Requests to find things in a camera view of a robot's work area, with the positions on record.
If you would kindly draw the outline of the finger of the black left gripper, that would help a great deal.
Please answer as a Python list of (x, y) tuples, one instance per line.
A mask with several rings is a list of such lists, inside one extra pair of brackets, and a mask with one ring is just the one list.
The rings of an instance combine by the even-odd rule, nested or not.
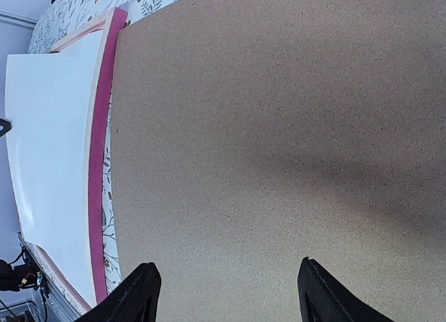
[(0, 137), (5, 136), (11, 129), (11, 122), (0, 118)]

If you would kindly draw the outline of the pink wooden picture frame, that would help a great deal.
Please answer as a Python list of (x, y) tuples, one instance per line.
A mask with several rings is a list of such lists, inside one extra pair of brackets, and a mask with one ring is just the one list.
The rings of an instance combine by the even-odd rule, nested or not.
[(114, 8), (44, 54), (10, 55), (5, 115), (21, 235), (79, 314), (107, 297), (102, 183), (116, 42)]

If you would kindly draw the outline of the canyon landscape photo print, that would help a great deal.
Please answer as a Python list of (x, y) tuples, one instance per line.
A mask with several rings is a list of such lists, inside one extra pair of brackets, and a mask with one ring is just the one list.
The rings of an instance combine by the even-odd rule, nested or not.
[(89, 306), (96, 304), (88, 217), (95, 67), (102, 33), (59, 53), (13, 54), (6, 65), (6, 135), (25, 241), (42, 248)]

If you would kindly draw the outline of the brown fibreboard backing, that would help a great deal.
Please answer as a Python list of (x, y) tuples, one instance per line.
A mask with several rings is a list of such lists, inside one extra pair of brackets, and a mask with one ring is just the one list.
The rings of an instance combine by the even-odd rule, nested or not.
[(119, 33), (111, 117), (159, 321), (299, 321), (305, 257), (445, 320), (445, 0), (177, 1)]

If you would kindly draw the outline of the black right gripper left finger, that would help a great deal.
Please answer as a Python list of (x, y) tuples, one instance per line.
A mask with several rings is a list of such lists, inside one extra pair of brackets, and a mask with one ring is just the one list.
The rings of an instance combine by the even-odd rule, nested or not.
[(155, 321), (161, 283), (156, 265), (141, 263), (109, 296), (77, 321)]

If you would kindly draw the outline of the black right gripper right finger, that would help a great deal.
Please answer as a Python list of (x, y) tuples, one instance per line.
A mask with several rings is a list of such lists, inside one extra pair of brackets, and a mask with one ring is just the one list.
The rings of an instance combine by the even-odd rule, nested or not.
[(305, 257), (298, 279), (303, 321), (389, 321), (390, 319), (355, 297), (318, 261)]

